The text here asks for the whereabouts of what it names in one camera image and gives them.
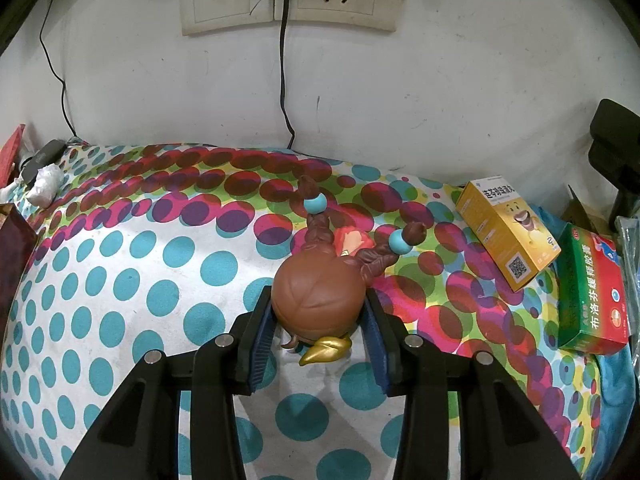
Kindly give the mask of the red paper bag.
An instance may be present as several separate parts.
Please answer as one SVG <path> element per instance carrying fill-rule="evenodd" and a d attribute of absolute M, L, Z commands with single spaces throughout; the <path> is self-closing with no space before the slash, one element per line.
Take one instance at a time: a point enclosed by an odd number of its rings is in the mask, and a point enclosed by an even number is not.
<path fill-rule="evenodd" d="M 0 152 L 0 188 L 4 188 L 9 183 L 13 171 L 13 165 L 20 150 L 25 124 L 19 124 L 12 136 L 6 140 Z"/>

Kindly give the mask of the brown braided doll figurine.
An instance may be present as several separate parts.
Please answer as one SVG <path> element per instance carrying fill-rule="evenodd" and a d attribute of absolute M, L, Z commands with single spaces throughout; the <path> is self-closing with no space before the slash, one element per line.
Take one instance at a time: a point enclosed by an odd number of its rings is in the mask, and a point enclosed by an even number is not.
<path fill-rule="evenodd" d="M 307 214 L 304 244 L 277 270 L 271 301 L 279 323 L 291 336 L 281 347 L 307 346 L 299 359 L 306 366 L 346 356 L 368 287 L 424 242 L 426 225 L 410 222 L 375 244 L 356 228 L 331 228 L 328 201 L 315 180 L 300 177 L 298 192 Z"/>

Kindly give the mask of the orange medicine box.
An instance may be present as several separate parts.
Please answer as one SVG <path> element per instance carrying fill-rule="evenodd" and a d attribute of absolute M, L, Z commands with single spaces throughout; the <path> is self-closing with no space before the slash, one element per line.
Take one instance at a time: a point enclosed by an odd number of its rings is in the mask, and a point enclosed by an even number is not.
<path fill-rule="evenodd" d="M 457 211 L 514 292 L 548 268 L 561 252 L 544 222 L 504 177 L 469 181 Z"/>

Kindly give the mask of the red green medicine box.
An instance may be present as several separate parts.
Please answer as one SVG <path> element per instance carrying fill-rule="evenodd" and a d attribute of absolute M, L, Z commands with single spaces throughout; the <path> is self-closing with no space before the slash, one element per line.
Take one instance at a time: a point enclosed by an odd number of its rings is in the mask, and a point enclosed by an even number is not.
<path fill-rule="evenodd" d="M 628 342 L 620 256 L 600 235 L 568 224 L 556 259 L 559 279 L 559 346 L 610 356 Z"/>

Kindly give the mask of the black set-top box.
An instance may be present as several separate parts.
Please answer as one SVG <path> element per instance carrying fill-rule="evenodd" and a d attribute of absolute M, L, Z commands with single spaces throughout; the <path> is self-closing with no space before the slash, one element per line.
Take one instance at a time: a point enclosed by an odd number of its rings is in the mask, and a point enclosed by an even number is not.
<path fill-rule="evenodd" d="M 51 140 L 43 148 L 21 166 L 21 177 L 25 184 L 32 184 L 37 177 L 38 171 L 47 167 L 60 159 L 66 149 L 66 142 L 62 140 Z"/>

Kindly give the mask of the polka dot bed cloth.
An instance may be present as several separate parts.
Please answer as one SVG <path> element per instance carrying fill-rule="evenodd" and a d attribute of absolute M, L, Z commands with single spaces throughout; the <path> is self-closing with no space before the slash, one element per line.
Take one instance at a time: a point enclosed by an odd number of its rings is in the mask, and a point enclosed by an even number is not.
<path fill-rule="evenodd" d="M 203 145 L 70 146 L 47 209 L 8 197 L 38 242 L 1 350 L 1 423 L 27 470 L 58 478 L 145 352 L 194 350 L 255 307 L 303 244 L 294 191 L 314 178 L 334 228 L 375 240 L 409 221 L 425 242 L 374 283 L 383 308 L 442 351 L 491 352 L 538 408 L 582 478 L 599 479 L 636 400 L 627 352 L 559 348 L 559 282 L 514 292 L 456 211 L 459 190 L 279 151 Z"/>

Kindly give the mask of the white crumpled tissue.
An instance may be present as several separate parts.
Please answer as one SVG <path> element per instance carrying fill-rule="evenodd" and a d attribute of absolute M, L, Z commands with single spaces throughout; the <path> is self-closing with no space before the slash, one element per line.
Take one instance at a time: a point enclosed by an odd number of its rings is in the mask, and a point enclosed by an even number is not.
<path fill-rule="evenodd" d="M 55 164 L 38 170 L 32 188 L 26 194 L 26 200 L 38 208 L 49 207 L 55 199 L 64 181 L 63 170 Z"/>

